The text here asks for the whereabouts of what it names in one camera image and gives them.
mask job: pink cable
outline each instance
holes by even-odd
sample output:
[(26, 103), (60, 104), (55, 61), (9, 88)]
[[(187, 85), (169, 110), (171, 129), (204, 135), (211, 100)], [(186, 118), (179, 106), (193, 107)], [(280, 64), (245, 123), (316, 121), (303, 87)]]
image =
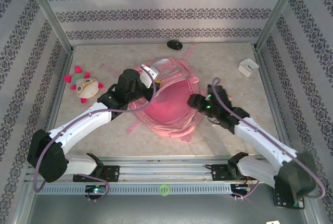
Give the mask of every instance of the pink cable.
[[(37, 164), (36, 164), (36, 167), (35, 167), (35, 173), (34, 173), (34, 177), (33, 177), (33, 190), (36, 192), (36, 193), (39, 193), (46, 181), (44, 180), (44, 182), (42, 183), (41, 187), (40, 188), (37, 188), (37, 178), (38, 178), (38, 171), (40, 169), (40, 166), (41, 166), (41, 163), (42, 163), (42, 160), (44, 158), (44, 155), (46, 154), (47, 150), (50, 148), (50, 146), (60, 137), (63, 135), (63, 133), (65, 133), (71, 126), (73, 126), (74, 124), (76, 124), (77, 122), (81, 121), (82, 119), (86, 118), (86, 117), (89, 117), (89, 116), (92, 116), (94, 114), (97, 114), (97, 113), (101, 113), (101, 112), (120, 112), (120, 113), (134, 113), (134, 112), (138, 112), (140, 110), (144, 110), (146, 109), (147, 107), (150, 106), (150, 104), (152, 103), (152, 101), (154, 100), (154, 97), (155, 97), (155, 94), (156, 94), (156, 84), (155, 84), (155, 81), (153, 79), (153, 77), (151, 76), (151, 74), (146, 71), (145, 69), (142, 69), (142, 71), (144, 71), (145, 73), (148, 74), (149, 78), (152, 80), (152, 86), (153, 86), (153, 93), (152, 93), (152, 97), (151, 97), (151, 100), (148, 102), (147, 105), (145, 105), (144, 107), (142, 108), (139, 108), (139, 109), (133, 109), (133, 110), (121, 110), (121, 109), (99, 109), (99, 110), (95, 110), (93, 112), (90, 112), (90, 113), (87, 113), (81, 117), (79, 117), (78, 119), (72, 121), (70, 124), (68, 124), (66, 127), (64, 127), (64, 129), (59, 132), (47, 145), (46, 147), (43, 149), (43, 151), (41, 152), (41, 155), (37, 161)], [(106, 185), (107, 185), (107, 188), (108, 190), (106, 191), (106, 193), (101, 196), (99, 199), (101, 198), (104, 198), (108, 193), (109, 193), (109, 189), (110, 189), (110, 184), (108, 182), (106, 182), (105, 180), (102, 180), (100, 178), (95, 178), (95, 177), (92, 177), (92, 176), (88, 176), (88, 175), (81, 175), (81, 176), (84, 176), (84, 177), (87, 177), (87, 178), (90, 178), (90, 179), (94, 179), (94, 180), (98, 180), (98, 181), (101, 181), (101, 182), (104, 182)]]
[(230, 114), (232, 114), (234, 117), (236, 117), (238, 120), (244, 122), (247, 126), (249, 126), (250, 128), (252, 128), (253, 130), (256, 130), (258, 133), (260, 133), (263, 137), (265, 137), (269, 142), (271, 142), (274, 146), (276, 146), (280, 151), (284, 152), (287, 156), (289, 156), (291, 159), (293, 159), (301, 168), (303, 168), (309, 175), (311, 175), (311, 177), (317, 182), (317, 184), (320, 186), (320, 188), (322, 189), (322, 193), (321, 195), (318, 196), (311, 196), (308, 195), (308, 198), (313, 198), (313, 199), (321, 199), (325, 196), (326, 190), (325, 190), (325, 186), (323, 185), (323, 183), (321, 182), (321, 180), (306, 166), (304, 165), (302, 162), (300, 162), (297, 158), (293, 157), (290, 153), (288, 153), (283, 147), (280, 147), (279, 145), (277, 145), (267, 134), (265, 134), (264, 132), (262, 132), (260, 129), (257, 129), (255, 126), (253, 126), (252, 124), (248, 123), (247, 121), (245, 121), (244, 119), (242, 119), (241, 117), (239, 117), (237, 114), (235, 114), (232, 110), (230, 110), (221, 100), (221, 98), (219, 97), (219, 94), (216, 91), (216, 85), (218, 85), (220, 83), (220, 79), (215, 77), (212, 81), (212, 88), (213, 88), (213, 92), (214, 95), (217, 99), (217, 101), (219, 102), (219, 104)]
[(252, 194), (253, 191), (258, 187), (258, 185), (259, 185), (259, 181), (257, 181), (257, 183), (254, 185), (253, 189), (251, 189), (250, 192), (248, 192), (246, 195), (241, 195), (239, 193), (234, 193), (234, 192), (232, 194), (239, 196), (243, 200), (244, 198), (250, 196), (250, 194)]

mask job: patterned wallpaper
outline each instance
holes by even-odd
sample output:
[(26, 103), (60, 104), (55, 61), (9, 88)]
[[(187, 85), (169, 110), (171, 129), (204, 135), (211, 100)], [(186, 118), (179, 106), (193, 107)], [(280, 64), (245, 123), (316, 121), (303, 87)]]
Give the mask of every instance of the patterned wallpaper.
[(0, 0), (0, 32), (0, 223), (9, 223), (32, 133), (46, 126), (66, 53), (36, 0)]
[(291, 144), (313, 154), (333, 223), (333, 0), (289, 0), (262, 55)]
[(49, 0), (72, 45), (255, 43), (277, 0)]

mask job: black computer mouse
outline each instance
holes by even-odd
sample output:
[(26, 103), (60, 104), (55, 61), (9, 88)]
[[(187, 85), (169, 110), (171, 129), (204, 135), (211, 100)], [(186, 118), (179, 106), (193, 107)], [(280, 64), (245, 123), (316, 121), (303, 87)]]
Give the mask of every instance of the black computer mouse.
[(180, 41), (170, 40), (166, 44), (169, 48), (174, 49), (175, 51), (180, 51), (183, 48), (183, 45)]

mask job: green ring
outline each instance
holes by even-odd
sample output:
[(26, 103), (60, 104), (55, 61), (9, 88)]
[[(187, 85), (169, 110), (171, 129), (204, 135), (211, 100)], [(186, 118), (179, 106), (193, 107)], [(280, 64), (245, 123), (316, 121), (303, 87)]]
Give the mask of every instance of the green ring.
[(168, 194), (170, 194), (170, 186), (167, 184), (162, 184), (160, 186), (160, 194), (162, 196), (167, 196)]

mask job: pink strap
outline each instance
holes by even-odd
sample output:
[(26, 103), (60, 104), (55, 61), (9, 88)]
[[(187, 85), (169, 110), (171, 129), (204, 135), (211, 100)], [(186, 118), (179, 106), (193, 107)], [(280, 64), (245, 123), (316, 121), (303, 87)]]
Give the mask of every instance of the pink strap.
[(187, 50), (187, 52), (185, 53), (185, 55), (183, 56), (182, 60), (187, 61), (189, 56), (192, 54), (193, 50), (196, 48), (195, 44), (192, 44), (191, 47)]
[(127, 134), (132, 133), (137, 127), (139, 127), (140, 124), (141, 124), (141, 121), (140, 121), (139, 119), (137, 119), (136, 122), (133, 123), (132, 126), (130, 126), (130, 127), (126, 130)]
[(100, 66), (103, 70), (106, 70), (107, 72), (109, 72), (111, 75), (113, 75), (114, 77), (118, 78), (120, 76), (120, 74), (118, 72), (116, 72), (114, 69), (111, 69), (109, 66), (102, 64)]
[(183, 141), (183, 142), (190, 142), (190, 141), (192, 141), (192, 137), (193, 137), (193, 133), (191, 132), (191, 133), (189, 133), (189, 134), (187, 134), (187, 135), (184, 135), (184, 136), (182, 136), (182, 137), (179, 137), (179, 139), (180, 139), (181, 141)]

